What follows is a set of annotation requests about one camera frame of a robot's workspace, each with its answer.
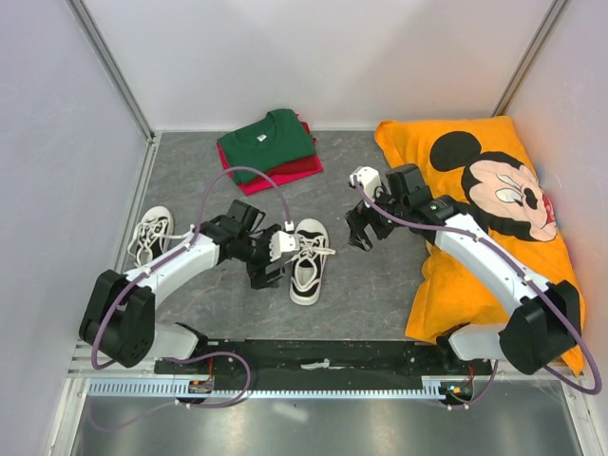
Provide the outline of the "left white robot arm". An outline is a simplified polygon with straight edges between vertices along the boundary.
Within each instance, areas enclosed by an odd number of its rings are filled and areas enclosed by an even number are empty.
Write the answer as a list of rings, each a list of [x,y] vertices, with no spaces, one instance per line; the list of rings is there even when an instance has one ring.
[[[93,356],[103,354],[125,368],[146,358],[175,359],[186,372],[201,372],[209,359],[202,334],[185,324],[158,322],[156,310],[182,285],[228,259],[245,264],[252,289],[274,287],[299,242],[291,219],[258,229],[264,217],[254,206],[234,200],[226,214],[193,228],[150,263],[126,273],[101,273],[80,324],[80,339],[91,346]]]

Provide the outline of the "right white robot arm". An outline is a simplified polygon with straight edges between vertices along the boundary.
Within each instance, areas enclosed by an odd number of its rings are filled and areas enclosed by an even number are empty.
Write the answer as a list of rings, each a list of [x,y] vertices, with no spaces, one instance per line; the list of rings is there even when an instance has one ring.
[[[524,266],[493,240],[450,196],[435,198],[419,168],[402,166],[386,176],[368,166],[356,168],[350,186],[362,199],[347,214],[351,244],[368,250],[371,226],[385,238],[394,226],[408,227],[465,266],[508,314],[501,324],[464,324],[442,335],[437,367],[457,373],[470,360],[510,363],[533,374],[580,342],[580,296],[568,281],[553,283]]]

